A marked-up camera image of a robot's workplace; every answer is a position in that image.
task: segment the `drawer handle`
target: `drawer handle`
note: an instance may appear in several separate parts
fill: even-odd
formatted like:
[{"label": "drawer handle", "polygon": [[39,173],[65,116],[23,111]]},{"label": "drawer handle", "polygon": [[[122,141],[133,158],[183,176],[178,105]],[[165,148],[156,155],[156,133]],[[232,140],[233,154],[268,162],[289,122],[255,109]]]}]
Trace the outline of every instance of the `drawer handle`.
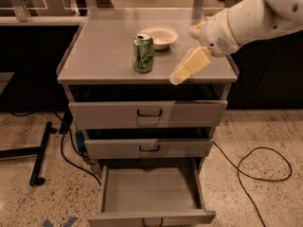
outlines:
[{"label": "drawer handle", "polygon": [[139,110],[137,110],[136,114],[140,117],[159,117],[162,115],[162,110],[160,110],[159,114],[142,114]]},{"label": "drawer handle", "polygon": [[143,227],[161,227],[161,226],[163,226],[163,218],[161,218],[161,223],[158,225],[146,225],[144,219],[142,219],[142,224],[143,224]]},{"label": "drawer handle", "polygon": [[141,152],[157,152],[157,151],[160,150],[160,145],[158,145],[158,147],[155,148],[155,149],[143,149],[142,146],[140,146],[139,149],[140,149]]}]

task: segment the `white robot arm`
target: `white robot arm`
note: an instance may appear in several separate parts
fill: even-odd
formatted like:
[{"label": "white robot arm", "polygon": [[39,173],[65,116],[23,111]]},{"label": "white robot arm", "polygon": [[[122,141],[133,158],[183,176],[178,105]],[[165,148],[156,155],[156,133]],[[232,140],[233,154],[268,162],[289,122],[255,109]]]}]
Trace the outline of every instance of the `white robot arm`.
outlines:
[{"label": "white robot arm", "polygon": [[201,47],[187,53],[169,77],[179,84],[210,64],[212,57],[237,52],[243,45],[303,30],[303,0],[243,0],[189,29]]}]

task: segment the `white bowl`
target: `white bowl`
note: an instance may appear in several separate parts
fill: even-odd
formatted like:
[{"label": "white bowl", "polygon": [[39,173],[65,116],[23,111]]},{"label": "white bowl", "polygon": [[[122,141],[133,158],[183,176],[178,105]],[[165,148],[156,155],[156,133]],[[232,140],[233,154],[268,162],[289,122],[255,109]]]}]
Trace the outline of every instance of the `white bowl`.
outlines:
[{"label": "white bowl", "polygon": [[169,45],[175,42],[178,38],[177,32],[166,26],[152,26],[144,29],[143,32],[151,35],[153,39],[153,47],[157,50],[168,48]]}]

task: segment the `soda can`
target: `soda can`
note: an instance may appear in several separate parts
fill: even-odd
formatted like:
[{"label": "soda can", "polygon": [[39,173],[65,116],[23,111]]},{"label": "soda can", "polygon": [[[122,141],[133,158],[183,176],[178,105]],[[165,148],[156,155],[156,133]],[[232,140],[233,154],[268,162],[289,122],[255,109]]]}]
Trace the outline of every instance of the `soda can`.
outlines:
[{"label": "soda can", "polygon": [[134,70],[148,73],[153,64],[153,39],[147,33],[140,32],[134,37]]}]

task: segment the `closed drawer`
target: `closed drawer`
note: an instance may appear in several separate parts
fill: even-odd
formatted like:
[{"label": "closed drawer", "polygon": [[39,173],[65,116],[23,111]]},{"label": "closed drawer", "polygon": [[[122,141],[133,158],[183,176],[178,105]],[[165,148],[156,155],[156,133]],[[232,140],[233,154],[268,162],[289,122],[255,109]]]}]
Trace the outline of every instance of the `closed drawer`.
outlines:
[{"label": "closed drawer", "polygon": [[99,213],[92,227],[183,226],[210,223],[192,158],[106,160]]},{"label": "closed drawer", "polygon": [[85,140],[92,159],[205,157],[208,139]]},{"label": "closed drawer", "polygon": [[227,101],[72,102],[80,130],[122,128],[214,127]]}]

